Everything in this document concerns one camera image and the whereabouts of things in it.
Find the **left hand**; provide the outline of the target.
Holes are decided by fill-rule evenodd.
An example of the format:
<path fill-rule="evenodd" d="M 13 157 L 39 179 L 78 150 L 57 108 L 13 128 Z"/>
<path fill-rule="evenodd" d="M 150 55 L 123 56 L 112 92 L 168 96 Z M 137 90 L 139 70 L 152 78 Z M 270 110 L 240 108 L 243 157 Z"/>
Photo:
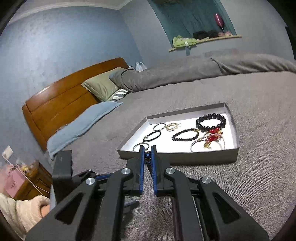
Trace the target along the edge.
<path fill-rule="evenodd" d="M 50 212 L 50 205 L 44 205 L 40 208 L 41 216 L 45 217 Z"/>

